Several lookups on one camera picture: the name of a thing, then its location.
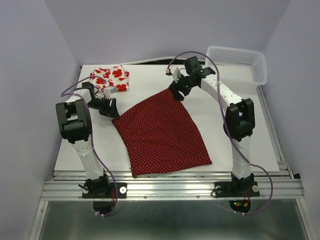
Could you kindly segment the white red poppy skirt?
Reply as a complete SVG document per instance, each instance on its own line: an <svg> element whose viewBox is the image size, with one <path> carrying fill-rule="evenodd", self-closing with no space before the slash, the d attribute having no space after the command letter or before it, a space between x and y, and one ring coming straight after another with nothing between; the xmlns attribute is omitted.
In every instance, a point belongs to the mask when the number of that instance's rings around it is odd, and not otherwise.
<svg viewBox="0 0 320 240"><path fill-rule="evenodd" d="M97 93L103 93L109 87L115 87L117 92L126 92L129 90L130 72L122 65L97 67L90 73L89 81Z"/></svg>

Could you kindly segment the dark red dotted skirt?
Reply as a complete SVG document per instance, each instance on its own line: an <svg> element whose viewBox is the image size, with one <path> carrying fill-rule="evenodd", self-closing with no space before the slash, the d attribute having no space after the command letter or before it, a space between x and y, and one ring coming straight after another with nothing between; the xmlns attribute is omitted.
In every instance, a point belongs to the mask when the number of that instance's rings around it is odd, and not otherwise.
<svg viewBox="0 0 320 240"><path fill-rule="evenodd" d="M127 150L134 177L212 164L187 109L165 89L112 120Z"/></svg>

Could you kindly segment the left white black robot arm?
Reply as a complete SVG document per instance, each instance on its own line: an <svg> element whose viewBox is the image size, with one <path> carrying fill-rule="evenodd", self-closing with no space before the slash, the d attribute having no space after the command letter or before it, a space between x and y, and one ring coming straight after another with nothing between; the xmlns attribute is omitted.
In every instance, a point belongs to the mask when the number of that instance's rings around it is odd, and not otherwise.
<svg viewBox="0 0 320 240"><path fill-rule="evenodd" d="M114 198L116 185L110 182L112 176L97 156L93 144L93 127L90 108L102 116L118 119L117 100L110 97L96 97L95 87L84 82L69 94L70 98L55 105L58 127L63 139L75 149L85 171L85 183L79 185L84 199Z"/></svg>

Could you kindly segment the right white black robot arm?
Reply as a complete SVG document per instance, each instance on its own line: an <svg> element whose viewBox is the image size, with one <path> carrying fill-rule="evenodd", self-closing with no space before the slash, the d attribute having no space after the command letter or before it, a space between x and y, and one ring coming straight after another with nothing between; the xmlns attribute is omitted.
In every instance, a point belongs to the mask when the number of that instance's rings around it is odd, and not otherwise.
<svg viewBox="0 0 320 240"><path fill-rule="evenodd" d="M230 181L214 183L215 198L258 197L260 191L249 161L250 138L255 123L254 102L230 90L220 80L216 65L203 68L196 56L184 61L186 75L178 67L168 65L166 74L173 77L169 89L176 101L183 101L194 87L199 87L215 99L220 108L223 130L231 143L232 170Z"/></svg>

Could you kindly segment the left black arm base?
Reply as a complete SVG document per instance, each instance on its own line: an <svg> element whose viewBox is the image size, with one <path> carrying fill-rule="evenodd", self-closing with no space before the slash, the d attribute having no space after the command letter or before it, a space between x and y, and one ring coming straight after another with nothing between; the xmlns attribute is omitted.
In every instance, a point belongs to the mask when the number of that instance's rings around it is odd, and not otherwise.
<svg viewBox="0 0 320 240"><path fill-rule="evenodd" d="M82 198L93 200L92 208L96 215L106 217L113 213L118 199L127 197L128 185L126 182L110 182L108 178L87 179L83 185Z"/></svg>

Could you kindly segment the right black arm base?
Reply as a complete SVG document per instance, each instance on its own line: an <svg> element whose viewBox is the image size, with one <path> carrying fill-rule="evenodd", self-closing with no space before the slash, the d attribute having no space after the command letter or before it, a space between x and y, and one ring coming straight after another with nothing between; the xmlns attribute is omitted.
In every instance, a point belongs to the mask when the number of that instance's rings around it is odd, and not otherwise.
<svg viewBox="0 0 320 240"><path fill-rule="evenodd" d="M251 209L251 198L260 195L256 181L247 185L238 185L233 181L219 181L214 183L211 191L211 196L214 198L228 198L231 209L243 215L248 214Z"/></svg>

